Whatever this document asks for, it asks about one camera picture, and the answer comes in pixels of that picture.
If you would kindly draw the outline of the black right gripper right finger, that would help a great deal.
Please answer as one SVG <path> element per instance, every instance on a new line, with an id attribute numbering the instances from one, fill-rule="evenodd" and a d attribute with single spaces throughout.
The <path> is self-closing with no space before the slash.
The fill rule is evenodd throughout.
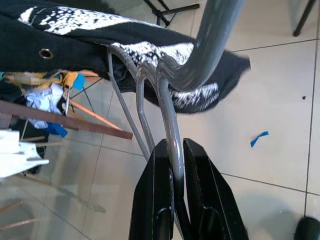
<path id="1" fill-rule="evenodd" d="M 195 240 L 247 240 L 233 192 L 205 149 L 183 140 L 190 228 Z"/>

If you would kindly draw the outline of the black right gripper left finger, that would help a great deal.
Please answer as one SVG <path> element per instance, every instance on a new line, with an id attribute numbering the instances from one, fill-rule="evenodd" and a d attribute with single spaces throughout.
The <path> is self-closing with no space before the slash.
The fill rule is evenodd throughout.
<path id="1" fill-rule="evenodd" d="M 167 140 L 153 149 L 134 190 L 129 239 L 171 240 L 174 186 Z"/>

